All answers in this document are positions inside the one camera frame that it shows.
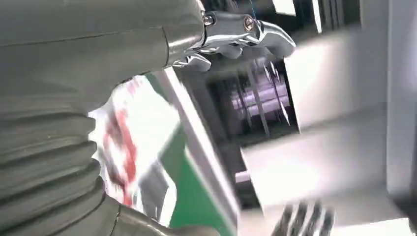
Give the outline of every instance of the bolt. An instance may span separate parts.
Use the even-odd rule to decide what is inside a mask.
[[[253,22],[252,17],[251,16],[245,16],[245,20],[244,20],[244,24],[243,24],[243,26],[245,28],[245,31],[247,31],[247,32],[251,31],[253,29],[254,25],[255,25],[255,23]]]
[[[213,17],[211,16],[204,16],[203,17],[203,23],[205,26],[210,26],[214,23]]]

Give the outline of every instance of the metal finger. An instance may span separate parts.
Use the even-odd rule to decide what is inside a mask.
[[[307,223],[306,229],[303,233],[304,236],[313,236],[316,228],[317,223],[320,219],[320,215],[322,213],[322,204],[320,202],[316,202],[313,207],[313,213],[311,214],[310,220]]]
[[[334,212],[333,210],[327,210],[325,218],[323,220],[323,226],[320,229],[319,236],[330,236],[331,229],[334,224]]]
[[[305,216],[307,214],[307,204],[300,203],[296,213],[296,217],[290,229],[290,236],[298,236],[302,230],[304,224]]]
[[[285,207],[284,213],[282,213],[281,219],[279,220],[278,224],[276,224],[275,229],[272,232],[272,236],[287,236],[288,226],[290,225],[292,214],[293,207],[287,205]]]

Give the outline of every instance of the white panel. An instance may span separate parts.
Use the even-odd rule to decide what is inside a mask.
[[[295,16],[296,9],[293,0],[272,0],[276,13]]]
[[[243,149],[262,208],[385,182],[385,110]]]
[[[387,100],[387,29],[340,31],[285,60],[300,130]]]

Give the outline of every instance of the white surface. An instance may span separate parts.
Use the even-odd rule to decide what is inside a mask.
[[[300,130],[387,101],[387,29],[360,28],[298,45],[285,59]]]
[[[384,183],[386,118],[380,115],[244,148],[261,206]]]
[[[313,12],[314,12],[314,21],[316,22],[317,32],[322,32],[322,19],[320,17],[320,8],[319,8],[319,0],[312,0],[313,1]]]
[[[272,0],[276,13],[295,16],[296,9],[293,0]]]
[[[238,236],[271,235],[276,220],[268,220],[260,210],[242,212],[238,223]],[[370,224],[335,227],[331,236],[412,236],[406,218],[380,221]]]

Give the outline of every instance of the metal gripper claw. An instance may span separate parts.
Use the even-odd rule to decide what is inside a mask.
[[[174,62],[175,67],[195,67],[206,71],[210,61],[201,54],[221,53],[230,59],[238,58],[244,47],[266,47],[277,58],[291,55],[296,44],[279,26],[253,19],[250,15],[211,11],[203,14],[204,39]]]

